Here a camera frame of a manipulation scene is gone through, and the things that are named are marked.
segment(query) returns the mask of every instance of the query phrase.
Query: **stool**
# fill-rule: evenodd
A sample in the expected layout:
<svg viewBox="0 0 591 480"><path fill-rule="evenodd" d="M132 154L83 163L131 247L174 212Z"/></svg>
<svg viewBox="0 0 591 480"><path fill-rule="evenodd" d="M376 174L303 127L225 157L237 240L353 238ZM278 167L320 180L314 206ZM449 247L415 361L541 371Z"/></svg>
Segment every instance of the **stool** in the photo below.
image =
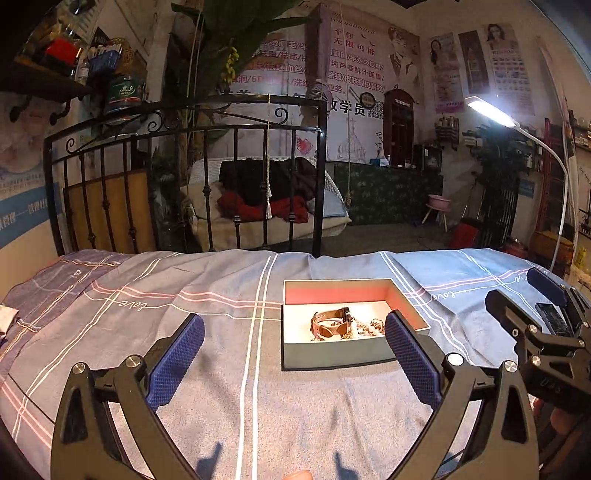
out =
<svg viewBox="0 0 591 480"><path fill-rule="evenodd" d="M441 212L443 214L443 225L444 225L445 231L447 233L447 219L445 218L445 213L449 211L449 204L447 204L447 208L444 208L444 209L434 207L433 205L429 205L428 203L426 203L425 205L427 206L427 208L429 208L429 210L427 211L427 214L425 215L425 218L421 222L421 225L424 224L427 221L427 218L429 217L429 214L433 210L435 210L436 212Z"/></svg>

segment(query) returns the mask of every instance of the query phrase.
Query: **white cloth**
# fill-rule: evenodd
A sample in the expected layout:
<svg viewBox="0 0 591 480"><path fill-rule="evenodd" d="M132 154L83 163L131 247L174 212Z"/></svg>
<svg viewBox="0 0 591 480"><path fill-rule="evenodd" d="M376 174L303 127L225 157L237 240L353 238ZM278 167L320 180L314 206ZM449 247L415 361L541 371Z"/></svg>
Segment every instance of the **white cloth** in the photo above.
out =
<svg viewBox="0 0 591 480"><path fill-rule="evenodd" d="M0 305L0 340L6 337L6 333L12 325L18 310Z"/></svg>

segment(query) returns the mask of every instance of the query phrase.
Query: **wall poster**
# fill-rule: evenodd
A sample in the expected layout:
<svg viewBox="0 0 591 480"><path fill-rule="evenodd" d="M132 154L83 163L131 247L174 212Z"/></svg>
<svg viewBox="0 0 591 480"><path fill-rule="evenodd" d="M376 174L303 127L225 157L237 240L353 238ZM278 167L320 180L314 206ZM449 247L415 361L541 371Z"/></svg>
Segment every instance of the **wall poster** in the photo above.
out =
<svg viewBox="0 0 591 480"><path fill-rule="evenodd" d="M488 79L488 69L482 51L482 44L478 32L460 33L460 46L466 65L466 77L468 79L468 92L470 95L490 93L491 83Z"/></svg>
<svg viewBox="0 0 591 480"><path fill-rule="evenodd" d="M0 97L0 248L49 220L41 156L47 119L59 106L33 98L18 121L12 123L9 112L21 102L17 95ZM56 207L61 213L59 189Z"/></svg>
<svg viewBox="0 0 591 480"><path fill-rule="evenodd" d="M535 115L530 79L510 24L483 25L496 90L507 113Z"/></svg>
<svg viewBox="0 0 591 480"><path fill-rule="evenodd" d="M453 33L433 37L429 43L435 88L435 111L437 113L461 112L464 110L464 94Z"/></svg>
<svg viewBox="0 0 591 480"><path fill-rule="evenodd" d="M317 5L317 1L304 0L290 14L308 15ZM382 147L385 92L396 86L407 91L417 103L414 106L415 118L421 118L424 93L419 37L345 5L342 6L343 28L339 4L325 2L324 5L330 18L330 35L321 37L326 39L321 40L322 45L309 44L304 26L274 32L260 46L256 59L237 76L230 88L232 93L303 97L316 80L314 73L309 71L308 56L319 50L328 59L324 88L332 95L327 159L347 161L350 152L351 161L367 163ZM360 95L366 92L376 100L371 109L365 109L359 100ZM240 109L243 115L265 120L269 115L271 121L280 120L275 117L275 107L241 105ZM288 124L308 124L310 119L306 117L305 109L289 107L288 111ZM261 155L262 134L241 131L239 135L239 155ZM291 154L291 133L272 132L269 142L271 155ZM298 132L296 153L313 157L315 149L316 135ZM212 155L217 157L231 157L232 154L230 135L217 142L212 149Z"/></svg>

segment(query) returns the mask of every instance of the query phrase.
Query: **finger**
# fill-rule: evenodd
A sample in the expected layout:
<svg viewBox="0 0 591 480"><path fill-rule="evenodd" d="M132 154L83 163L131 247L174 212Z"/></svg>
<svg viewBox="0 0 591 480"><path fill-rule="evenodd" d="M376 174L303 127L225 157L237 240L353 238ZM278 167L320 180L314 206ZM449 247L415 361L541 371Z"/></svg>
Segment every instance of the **finger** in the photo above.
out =
<svg viewBox="0 0 591 480"><path fill-rule="evenodd" d="M555 408L550 415L550 424L552 428L556 430L556 433L560 435L567 435L573 430L577 422L579 421L580 415L572 415L566 413L564 410Z"/></svg>
<svg viewBox="0 0 591 480"><path fill-rule="evenodd" d="M309 470L300 470L283 477L283 480L314 480Z"/></svg>
<svg viewBox="0 0 591 480"><path fill-rule="evenodd" d="M542 411L542 407L544 406L544 401L540 400L539 398L535 398L532 402L531 409L534 413L534 418L537 420L540 416L540 412Z"/></svg>

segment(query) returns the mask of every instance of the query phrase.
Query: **red ladder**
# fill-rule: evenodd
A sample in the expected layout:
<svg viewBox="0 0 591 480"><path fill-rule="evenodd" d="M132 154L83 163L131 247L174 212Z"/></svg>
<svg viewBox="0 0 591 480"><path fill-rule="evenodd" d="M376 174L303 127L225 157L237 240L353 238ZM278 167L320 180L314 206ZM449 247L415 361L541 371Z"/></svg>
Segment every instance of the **red ladder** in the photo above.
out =
<svg viewBox="0 0 591 480"><path fill-rule="evenodd" d="M548 118L545 119L544 143L564 161L562 127L551 124ZM562 216L564 172L558 161L546 150L542 153L542 173L544 182L540 210L538 211L538 222L535 226L537 231L550 230L552 227L558 228Z"/></svg>

